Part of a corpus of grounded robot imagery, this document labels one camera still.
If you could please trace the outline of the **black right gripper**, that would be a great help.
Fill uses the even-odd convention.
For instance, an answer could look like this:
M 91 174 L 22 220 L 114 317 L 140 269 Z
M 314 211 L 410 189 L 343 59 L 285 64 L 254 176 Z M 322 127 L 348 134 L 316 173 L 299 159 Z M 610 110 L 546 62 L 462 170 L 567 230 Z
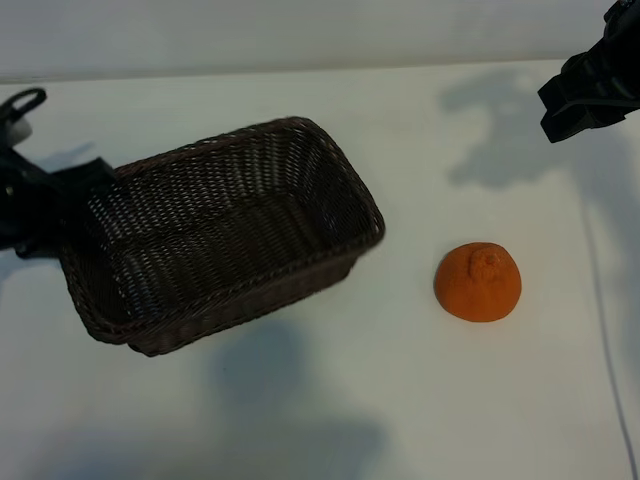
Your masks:
M 570 57 L 538 90 L 546 108 L 541 127 L 551 143 L 614 125 L 639 109 L 639 2 L 615 1 L 604 21 L 591 51 Z

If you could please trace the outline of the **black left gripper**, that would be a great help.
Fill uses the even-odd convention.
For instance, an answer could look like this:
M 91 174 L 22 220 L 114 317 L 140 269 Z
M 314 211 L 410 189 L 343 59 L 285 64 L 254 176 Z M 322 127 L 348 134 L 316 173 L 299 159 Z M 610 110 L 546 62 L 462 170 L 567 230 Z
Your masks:
M 13 149 L 1 150 L 1 250 L 19 258 L 59 256 L 58 194 L 85 200 L 107 192 L 116 182 L 103 158 L 46 171 Z

